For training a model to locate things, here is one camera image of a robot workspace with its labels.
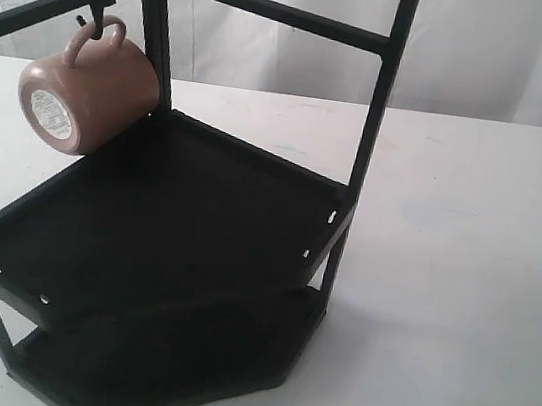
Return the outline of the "pink ceramic mug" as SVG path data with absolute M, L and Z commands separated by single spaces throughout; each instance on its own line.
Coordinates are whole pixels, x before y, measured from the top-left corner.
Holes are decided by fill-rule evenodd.
M 114 15 L 102 24 L 111 34 L 93 40 L 89 22 L 63 51 L 26 66 L 18 81 L 22 112 L 50 147 L 69 155 L 87 155 L 108 143 L 160 104 L 154 66 L 127 38 Z

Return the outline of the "black metal shelf rack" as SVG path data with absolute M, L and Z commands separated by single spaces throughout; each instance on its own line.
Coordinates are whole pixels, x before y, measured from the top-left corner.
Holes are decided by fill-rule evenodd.
M 167 0 L 142 0 L 160 104 L 0 210 L 0 357 L 49 406 L 277 387 L 324 318 L 419 0 L 399 0 L 385 35 L 273 0 L 214 1 L 379 57 L 349 180 L 171 108 Z M 0 37 L 91 2 L 0 12 Z

